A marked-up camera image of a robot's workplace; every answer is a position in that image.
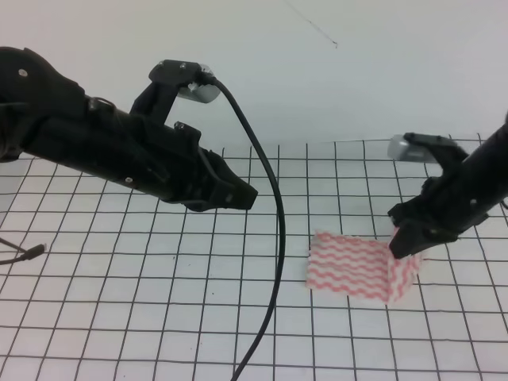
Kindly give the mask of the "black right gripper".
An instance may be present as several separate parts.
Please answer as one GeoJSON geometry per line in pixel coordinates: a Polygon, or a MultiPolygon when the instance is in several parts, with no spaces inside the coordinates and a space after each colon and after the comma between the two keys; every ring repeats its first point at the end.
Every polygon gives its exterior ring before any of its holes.
{"type": "Polygon", "coordinates": [[[432,248],[437,242],[453,241],[489,217],[476,208],[476,199],[466,197],[461,166],[468,154],[454,140],[418,133],[403,136],[408,142],[426,148],[442,173],[428,177],[418,196],[388,212],[397,228],[389,248],[398,260],[432,248]]]}

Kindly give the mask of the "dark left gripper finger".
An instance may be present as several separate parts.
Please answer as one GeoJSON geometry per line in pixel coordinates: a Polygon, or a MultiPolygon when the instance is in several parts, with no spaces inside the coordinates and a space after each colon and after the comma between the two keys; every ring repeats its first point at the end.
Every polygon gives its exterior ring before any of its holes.
{"type": "Polygon", "coordinates": [[[238,177],[220,156],[203,156],[203,172],[190,210],[250,210],[258,191],[238,177]]]}

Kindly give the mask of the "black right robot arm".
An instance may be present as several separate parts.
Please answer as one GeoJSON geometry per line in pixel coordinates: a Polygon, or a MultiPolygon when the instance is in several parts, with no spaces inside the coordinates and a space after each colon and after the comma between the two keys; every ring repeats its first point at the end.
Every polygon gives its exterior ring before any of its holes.
{"type": "Polygon", "coordinates": [[[393,137],[387,152],[393,160],[437,163],[442,170],[419,195],[389,210],[396,228],[389,248],[397,259],[456,241],[507,196],[505,125],[471,154],[450,138],[418,133],[393,137]]]}

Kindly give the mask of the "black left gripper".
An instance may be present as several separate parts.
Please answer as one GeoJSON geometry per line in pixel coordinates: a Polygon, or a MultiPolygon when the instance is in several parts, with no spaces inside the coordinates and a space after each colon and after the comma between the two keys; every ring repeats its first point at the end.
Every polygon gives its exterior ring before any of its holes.
{"type": "Polygon", "coordinates": [[[91,98],[28,49],[1,49],[1,161],[24,153],[164,202],[220,206],[222,184],[189,125],[172,129],[91,98]]]}

